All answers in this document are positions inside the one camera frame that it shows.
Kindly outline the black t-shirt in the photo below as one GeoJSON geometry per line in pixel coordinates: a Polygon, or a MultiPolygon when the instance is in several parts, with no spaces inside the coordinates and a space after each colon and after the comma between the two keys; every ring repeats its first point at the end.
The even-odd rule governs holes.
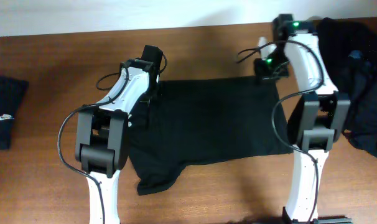
{"type": "Polygon", "coordinates": [[[129,118],[138,194],[169,189],[190,165],[290,153],[278,100],[273,82],[254,77],[162,81],[129,118]]]}

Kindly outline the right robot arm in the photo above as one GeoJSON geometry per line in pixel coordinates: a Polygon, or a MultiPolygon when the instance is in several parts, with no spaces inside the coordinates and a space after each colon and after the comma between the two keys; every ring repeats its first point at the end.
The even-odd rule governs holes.
{"type": "Polygon", "coordinates": [[[350,99],[331,81],[319,50],[319,37],[310,21],[296,21],[280,14],[272,22],[273,40],[260,38],[254,61],[259,82],[288,76],[292,67],[298,91],[282,97],[272,109],[276,115],[282,102],[299,97],[287,122],[287,135],[277,139],[294,153],[294,170],[288,201],[279,218],[268,223],[352,223],[345,216],[320,217],[317,211],[323,167],[343,129],[350,99]]]}

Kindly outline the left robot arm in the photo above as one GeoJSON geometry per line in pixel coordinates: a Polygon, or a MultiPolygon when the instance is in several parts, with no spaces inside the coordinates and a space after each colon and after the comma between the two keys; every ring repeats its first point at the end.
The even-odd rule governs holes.
{"type": "Polygon", "coordinates": [[[90,194],[90,223],[119,223],[118,179],[127,158],[124,137],[129,118],[141,97],[157,88],[166,57],[153,45],[142,55],[122,62],[116,83],[92,106],[78,112],[75,159],[86,175],[90,194]]]}

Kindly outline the black clothes pile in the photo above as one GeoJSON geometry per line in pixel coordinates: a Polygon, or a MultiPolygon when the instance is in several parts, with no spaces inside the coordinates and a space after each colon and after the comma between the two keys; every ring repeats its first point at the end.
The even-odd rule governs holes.
{"type": "Polygon", "coordinates": [[[377,32],[354,21],[322,19],[316,26],[325,68],[351,101],[343,135],[377,157],[377,32]]]}

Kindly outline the folded black Nike garment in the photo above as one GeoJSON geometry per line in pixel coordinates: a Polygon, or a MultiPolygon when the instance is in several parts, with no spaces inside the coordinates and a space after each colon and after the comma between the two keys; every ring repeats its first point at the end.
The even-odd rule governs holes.
{"type": "Polygon", "coordinates": [[[29,82],[0,76],[0,150],[11,145],[11,132],[29,82]]]}

